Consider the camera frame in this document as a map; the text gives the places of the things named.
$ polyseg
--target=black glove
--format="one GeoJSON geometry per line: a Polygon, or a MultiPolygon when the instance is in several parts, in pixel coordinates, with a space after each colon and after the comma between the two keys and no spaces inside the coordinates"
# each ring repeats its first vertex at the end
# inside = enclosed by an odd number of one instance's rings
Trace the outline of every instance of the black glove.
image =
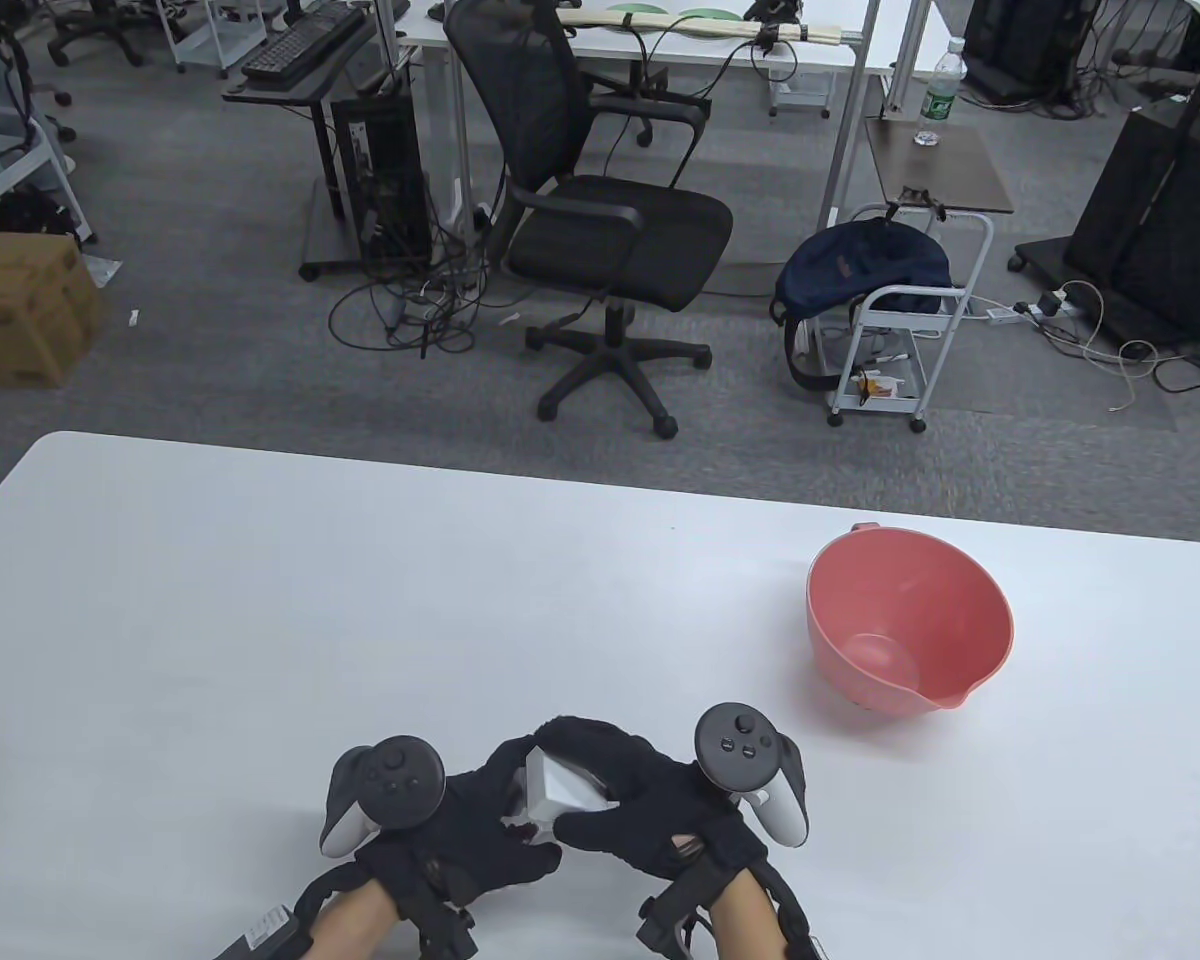
{"type": "Polygon", "coordinates": [[[481,893],[553,874],[559,846],[530,846],[535,828],[502,823],[516,802],[516,770],[533,746],[533,737],[508,740],[480,769],[450,776],[440,809],[426,823],[379,833],[356,851],[358,863],[398,904],[431,883],[440,899],[466,906],[481,893]]]}
{"type": "Polygon", "coordinates": [[[546,754],[581,767],[619,805],[605,812],[565,812],[556,840],[626,860],[642,874],[676,880],[702,845],[720,868],[743,870],[768,856],[737,805],[696,763],[679,763],[612,722],[558,716],[535,733],[546,754]],[[677,845],[672,838],[698,838],[677,845]]]}

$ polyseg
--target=pink mixing bowl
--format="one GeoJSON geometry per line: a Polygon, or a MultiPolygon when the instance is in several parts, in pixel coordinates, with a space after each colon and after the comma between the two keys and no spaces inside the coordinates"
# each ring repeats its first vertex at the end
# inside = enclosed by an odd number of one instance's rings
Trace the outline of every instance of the pink mixing bowl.
{"type": "Polygon", "coordinates": [[[818,672],[853,703],[894,718],[960,707],[1013,647],[996,581],[916,530],[853,526],[818,553],[806,599],[818,672]]]}

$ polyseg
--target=water bottle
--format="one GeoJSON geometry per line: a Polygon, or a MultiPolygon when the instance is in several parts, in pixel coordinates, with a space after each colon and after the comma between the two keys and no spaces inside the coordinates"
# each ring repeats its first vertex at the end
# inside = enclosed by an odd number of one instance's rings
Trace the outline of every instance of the water bottle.
{"type": "Polygon", "coordinates": [[[962,37],[952,37],[947,46],[947,53],[938,60],[937,67],[932,68],[932,78],[929,79],[929,92],[924,95],[924,106],[920,108],[920,125],[916,127],[916,143],[920,146],[931,148],[942,140],[942,124],[952,115],[952,104],[960,92],[960,82],[965,79],[965,73],[970,68],[965,67],[961,54],[965,52],[962,37]]]}

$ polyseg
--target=dark tabletop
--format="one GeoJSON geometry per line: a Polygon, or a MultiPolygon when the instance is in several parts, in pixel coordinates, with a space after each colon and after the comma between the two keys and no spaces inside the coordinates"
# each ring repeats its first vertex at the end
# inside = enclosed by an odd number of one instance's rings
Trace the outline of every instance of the dark tabletop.
{"type": "Polygon", "coordinates": [[[233,102],[233,104],[318,104],[329,96],[334,84],[343,74],[347,64],[371,41],[374,32],[373,20],[364,19],[364,26],[347,37],[344,43],[331,52],[311,73],[295,80],[293,86],[272,86],[270,83],[258,83],[248,77],[236,74],[226,84],[222,100],[233,102]]]}
{"type": "Polygon", "coordinates": [[[1012,214],[1013,200],[974,128],[943,124],[942,140],[920,146],[911,120],[868,120],[880,191],[898,200],[904,187],[928,190],[935,202],[950,210],[1012,214]]]}

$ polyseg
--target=keyboard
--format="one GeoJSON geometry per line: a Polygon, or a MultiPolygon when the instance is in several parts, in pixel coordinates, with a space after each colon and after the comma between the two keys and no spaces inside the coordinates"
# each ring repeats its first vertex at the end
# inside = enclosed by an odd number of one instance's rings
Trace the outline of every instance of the keyboard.
{"type": "MultiPolygon", "coordinates": [[[[396,17],[409,8],[408,0],[395,0],[392,6],[396,17]]],[[[296,82],[311,73],[366,22],[366,14],[356,6],[343,0],[324,0],[240,64],[240,73],[257,82],[296,82]]]]}

